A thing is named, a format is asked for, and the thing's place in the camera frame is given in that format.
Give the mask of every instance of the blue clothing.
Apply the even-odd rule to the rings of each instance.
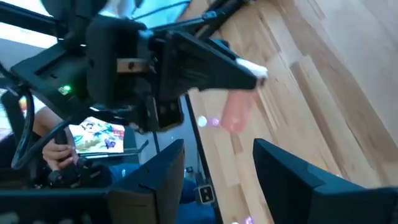
[[[131,174],[139,167],[139,164],[120,164],[110,166],[109,170],[112,173],[112,183],[123,179],[123,177]],[[209,205],[199,205],[196,203],[194,193],[196,187],[197,186],[194,182],[184,179],[176,224],[216,223],[213,208]]]

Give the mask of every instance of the green led light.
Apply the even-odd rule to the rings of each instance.
[[[63,86],[63,89],[65,91],[70,91],[72,88],[69,85],[65,85],[65,86]]]
[[[72,90],[72,87],[70,85],[64,85],[61,86],[60,88],[58,88],[58,91],[62,94],[62,95],[67,95],[68,93],[70,93]]]

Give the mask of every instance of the wooden floor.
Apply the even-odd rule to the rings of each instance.
[[[192,1],[184,18],[208,6]],[[270,76],[243,133],[200,129],[224,223],[272,223],[254,138],[365,187],[398,185],[398,1],[257,0],[217,36]],[[226,94],[190,92],[195,116],[220,117]]]

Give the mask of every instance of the white tip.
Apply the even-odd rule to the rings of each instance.
[[[268,78],[268,69],[264,66],[252,63],[248,60],[237,58],[236,63],[248,68],[255,76],[259,78]]]

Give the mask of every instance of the hand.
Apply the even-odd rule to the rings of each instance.
[[[62,170],[72,162],[76,164],[79,160],[75,147],[56,144],[54,139],[44,146],[42,153],[43,159],[53,171]]]

